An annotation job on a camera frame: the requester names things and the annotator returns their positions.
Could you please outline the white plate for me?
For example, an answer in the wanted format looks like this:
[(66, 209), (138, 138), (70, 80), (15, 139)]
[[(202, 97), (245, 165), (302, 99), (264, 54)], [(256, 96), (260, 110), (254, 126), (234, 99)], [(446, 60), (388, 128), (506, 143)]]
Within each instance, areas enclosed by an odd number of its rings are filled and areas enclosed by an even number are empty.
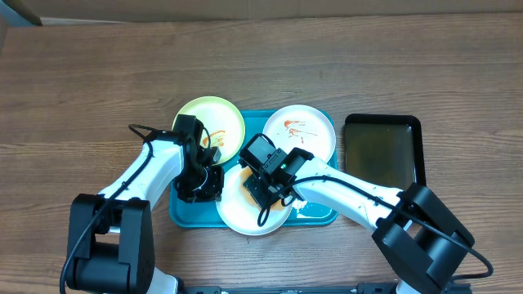
[(270, 213), (263, 226), (257, 224), (261, 208), (252, 198), (243, 183), (252, 175), (248, 167), (239, 164), (225, 173), (221, 200), (216, 202), (217, 211), (224, 223), (237, 233), (247, 236), (261, 236), (277, 230), (289, 218), (292, 208), (280, 202), (270, 207)]
[(304, 149), (326, 163), (336, 147), (331, 121), (308, 105), (289, 105), (277, 110), (267, 120), (262, 133), (287, 154), (294, 148)]

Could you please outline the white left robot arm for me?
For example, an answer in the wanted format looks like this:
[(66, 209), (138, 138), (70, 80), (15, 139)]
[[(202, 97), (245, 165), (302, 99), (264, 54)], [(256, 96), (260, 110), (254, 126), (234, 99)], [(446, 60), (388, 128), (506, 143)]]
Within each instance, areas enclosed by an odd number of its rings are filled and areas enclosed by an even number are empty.
[(169, 185), (185, 203), (221, 199), (221, 155), (200, 144), (208, 130), (194, 115), (178, 115), (170, 131), (129, 128), (143, 141), (136, 160), (113, 184), (71, 204), (60, 292), (178, 292), (179, 279), (155, 265), (152, 210)]

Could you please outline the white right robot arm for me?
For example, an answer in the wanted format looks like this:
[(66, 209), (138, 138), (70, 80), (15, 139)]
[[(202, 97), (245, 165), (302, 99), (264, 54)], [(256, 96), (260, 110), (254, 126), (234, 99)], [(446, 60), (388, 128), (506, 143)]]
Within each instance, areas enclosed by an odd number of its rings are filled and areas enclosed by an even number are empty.
[(443, 293), (474, 244), (470, 232), (426, 186), (375, 185), (330, 167), (304, 149), (243, 148), (250, 167), (276, 198), (296, 196), (329, 207), (372, 234), (400, 277), (398, 293)]

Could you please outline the black water tray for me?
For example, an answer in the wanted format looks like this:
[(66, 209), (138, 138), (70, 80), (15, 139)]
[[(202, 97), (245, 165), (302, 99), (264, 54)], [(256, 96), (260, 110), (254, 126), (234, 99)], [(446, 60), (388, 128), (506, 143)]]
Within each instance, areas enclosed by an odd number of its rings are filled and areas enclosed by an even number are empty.
[(343, 138), (349, 175), (403, 190), (427, 183), (422, 125), (413, 115), (350, 114)]

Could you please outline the yellow plate with sauce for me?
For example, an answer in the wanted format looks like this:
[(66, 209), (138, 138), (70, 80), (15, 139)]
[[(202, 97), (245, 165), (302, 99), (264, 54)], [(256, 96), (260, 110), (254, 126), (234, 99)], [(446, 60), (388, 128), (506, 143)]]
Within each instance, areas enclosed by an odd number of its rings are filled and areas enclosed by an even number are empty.
[(218, 164), (232, 159), (244, 142), (246, 127), (242, 114), (228, 100), (217, 96), (202, 96), (186, 103), (177, 115), (194, 115), (208, 130), (202, 132), (199, 144), (211, 145), (221, 152)]

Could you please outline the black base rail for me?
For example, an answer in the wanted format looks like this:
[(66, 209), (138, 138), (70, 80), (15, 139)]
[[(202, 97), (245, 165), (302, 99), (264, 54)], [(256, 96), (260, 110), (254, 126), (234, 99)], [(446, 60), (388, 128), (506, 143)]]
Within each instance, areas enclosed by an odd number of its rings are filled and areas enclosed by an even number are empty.
[(397, 290), (398, 283), (359, 283), (356, 286), (335, 287), (182, 287), (179, 293), (189, 294), (394, 294), (416, 293), (411, 289)]

